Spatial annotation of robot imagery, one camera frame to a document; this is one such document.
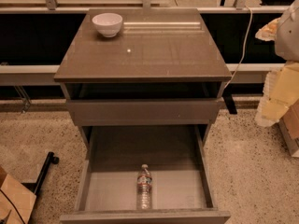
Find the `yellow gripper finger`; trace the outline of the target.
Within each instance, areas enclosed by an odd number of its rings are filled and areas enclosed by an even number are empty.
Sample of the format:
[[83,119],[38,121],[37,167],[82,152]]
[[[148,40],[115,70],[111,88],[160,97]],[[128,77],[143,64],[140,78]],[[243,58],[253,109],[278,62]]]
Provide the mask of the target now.
[[277,35],[279,18],[273,19],[268,22],[265,26],[258,30],[255,34],[257,39],[262,41],[275,41]]

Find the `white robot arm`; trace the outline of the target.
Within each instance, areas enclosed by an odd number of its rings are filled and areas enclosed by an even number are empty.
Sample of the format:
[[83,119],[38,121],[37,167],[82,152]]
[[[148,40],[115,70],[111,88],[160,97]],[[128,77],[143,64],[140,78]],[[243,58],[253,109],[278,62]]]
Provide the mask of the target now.
[[280,18],[268,22],[255,34],[262,41],[274,41],[275,53],[286,61],[299,61],[299,0],[283,12]]

